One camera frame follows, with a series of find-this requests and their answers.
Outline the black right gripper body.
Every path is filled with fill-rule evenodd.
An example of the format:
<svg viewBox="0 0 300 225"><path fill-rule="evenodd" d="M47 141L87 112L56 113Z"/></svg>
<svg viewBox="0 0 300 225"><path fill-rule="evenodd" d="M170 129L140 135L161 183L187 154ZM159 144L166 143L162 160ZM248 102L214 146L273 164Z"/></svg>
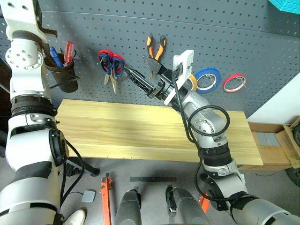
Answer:
<svg viewBox="0 0 300 225"><path fill-rule="evenodd" d="M160 75L160 79L156 87L150 92L149 98L157 98L159 100L165 100L173 90L172 83L172 71L166 70Z"/></svg>

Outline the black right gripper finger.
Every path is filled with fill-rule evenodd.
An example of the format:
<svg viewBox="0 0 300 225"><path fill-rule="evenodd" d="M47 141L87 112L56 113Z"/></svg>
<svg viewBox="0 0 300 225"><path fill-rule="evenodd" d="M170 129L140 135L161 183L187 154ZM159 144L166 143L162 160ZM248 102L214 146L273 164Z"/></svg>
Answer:
<svg viewBox="0 0 300 225"><path fill-rule="evenodd" d="M151 71L153 71L155 74L159 75L166 75L168 73L168 69L165 68L160 62L157 60L143 56L143 59L145 60L147 66L150 68Z"/></svg>
<svg viewBox="0 0 300 225"><path fill-rule="evenodd" d="M140 89L147 94L150 94L154 90L154 86L149 82L144 75L133 68L124 67L128 78Z"/></svg>

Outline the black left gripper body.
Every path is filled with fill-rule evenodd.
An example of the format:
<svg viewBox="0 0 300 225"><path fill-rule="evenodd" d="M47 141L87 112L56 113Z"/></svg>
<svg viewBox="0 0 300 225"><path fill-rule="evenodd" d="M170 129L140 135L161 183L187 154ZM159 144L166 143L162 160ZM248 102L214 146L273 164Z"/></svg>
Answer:
<svg viewBox="0 0 300 225"><path fill-rule="evenodd" d="M43 27L42 27L42 11L41 11L40 4L39 4L38 0L33 0L32 2L33 2L33 7L34 7L34 12L35 12L35 17L36 17L37 25L38 25L39 29L40 29L44 34L52 35L52 36L57 37L57 36L58 36L58 33L57 33L56 30L51 30L51 29L47 29L47 28L43 28Z"/></svg>

